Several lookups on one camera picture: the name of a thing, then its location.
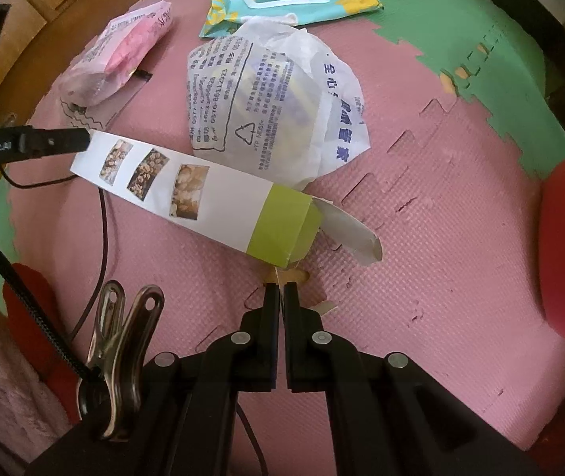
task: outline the recycling symbol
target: recycling symbol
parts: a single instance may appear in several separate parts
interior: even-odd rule
[[[239,127],[234,131],[239,138],[241,138],[246,144],[252,144],[254,140],[254,131],[256,130],[255,123],[247,123],[242,127]]]

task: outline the metal binder clip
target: metal binder clip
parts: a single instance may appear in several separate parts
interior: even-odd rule
[[[140,372],[152,333],[161,315],[164,295],[158,286],[145,286],[123,320],[126,296],[121,284],[108,281],[100,293],[87,366],[98,367],[110,399],[110,421],[103,439],[124,440],[142,405]],[[84,417],[95,407],[82,381],[78,407]]]

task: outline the white plastic bag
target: white plastic bag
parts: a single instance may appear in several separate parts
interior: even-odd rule
[[[171,3],[158,2],[109,22],[95,44],[60,77],[60,93],[80,107],[106,100],[121,88],[171,24]]]
[[[253,18],[188,58],[197,157],[296,190],[369,148],[349,66],[317,37]]]

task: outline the pink foam mat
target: pink foam mat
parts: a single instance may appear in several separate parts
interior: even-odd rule
[[[201,43],[209,0],[169,1],[174,28],[144,63],[154,76],[111,132],[189,153],[186,56]],[[377,230],[384,259],[360,267],[320,234],[302,261],[311,274],[303,305],[334,301],[326,329],[375,355],[404,351],[527,448],[565,396],[565,340],[545,323],[536,279],[540,183],[523,173],[516,145],[487,124],[487,109],[444,93],[417,49],[386,41],[374,27],[357,18],[310,29],[358,76],[371,149],[307,191]],[[55,112],[45,97],[32,124],[46,127]],[[39,181],[70,162],[16,163],[11,175]],[[21,261],[53,284],[70,329],[98,275],[97,189],[83,180],[12,188],[10,201]],[[267,267],[258,261],[116,197],[109,198],[109,227],[108,277],[131,296],[145,284],[166,294],[149,356],[201,351],[261,304]],[[86,352],[90,334],[88,326],[80,332],[78,352]],[[240,396],[271,474],[334,474],[324,397],[291,395],[282,367],[279,374],[272,394]],[[236,474],[258,474],[240,425],[232,460]]]

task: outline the pink package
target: pink package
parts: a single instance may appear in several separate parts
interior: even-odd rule
[[[109,21],[95,44],[59,80],[60,92],[80,107],[97,105],[122,87],[172,23],[161,1]]]

